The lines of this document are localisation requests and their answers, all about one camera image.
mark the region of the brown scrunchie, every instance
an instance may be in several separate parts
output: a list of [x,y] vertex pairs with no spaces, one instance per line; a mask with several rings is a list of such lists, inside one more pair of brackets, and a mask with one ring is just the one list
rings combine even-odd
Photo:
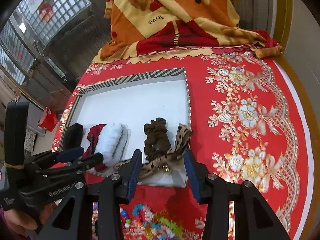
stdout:
[[150,124],[144,125],[144,133],[147,135],[147,139],[144,141],[144,153],[149,162],[167,154],[171,148],[165,127],[166,123],[165,119],[158,117],[156,120],[151,120]]

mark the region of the white tray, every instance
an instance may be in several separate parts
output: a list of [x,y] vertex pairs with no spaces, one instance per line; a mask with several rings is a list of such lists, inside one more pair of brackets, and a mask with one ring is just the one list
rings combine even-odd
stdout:
[[[184,68],[167,69],[124,76],[90,85],[79,92],[66,121],[65,131],[74,123],[84,127],[81,146],[86,150],[90,142],[87,134],[97,124],[122,123],[128,128],[128,140],[122,159],[130,159],[135,149],[143,153],[147,138],[143,126],[162,117],[167,121],[167,135],[172,145],[179,123],[190,126],[191,112],[189,90]],[[172,173],[163,171],[139,181],[139,184],[164,187],[185,187],[187,174],[183,159],[172,168]],[[103,172],[108,176],[112,167]]]

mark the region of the wall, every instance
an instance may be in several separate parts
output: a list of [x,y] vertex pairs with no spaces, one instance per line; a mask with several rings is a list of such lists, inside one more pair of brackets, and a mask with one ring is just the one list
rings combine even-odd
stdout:
[[285,57],[299,76],[320,127],[320,26],[301,0],[293,0]]

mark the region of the blanket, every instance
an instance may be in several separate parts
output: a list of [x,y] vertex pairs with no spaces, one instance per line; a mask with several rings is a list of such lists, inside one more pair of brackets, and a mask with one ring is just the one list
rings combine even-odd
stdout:
[[237,0],[107,0],[112,40],[94,59],[110,63],[178,46],[257,44],[271,48],[257,56],[275,55],[282,47],[265,31],[238,27]]

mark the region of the white fur trim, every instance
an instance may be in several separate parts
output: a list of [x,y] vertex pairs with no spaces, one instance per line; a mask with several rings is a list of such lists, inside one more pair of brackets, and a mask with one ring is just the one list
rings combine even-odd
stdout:
[[120,137],[120,140],[118,142],[116,150],[112,156],[112,159],[109,162],[104,162],[104,164],[107,167],[113,167],[113,165],[115,165],[116,163],[118,163],[121,160],[123,150],[124,150],[125,144],[128,139],[128,129],[126,127],[124,127],[124,125],[122,125],[122,126],[123,126],[122,135]]
[[103,163],[111,161],[121,137],[122,130],[123,127],[120,123],[110,123],[102,128],[98,137],[95,153],[101,153],[103,155]]

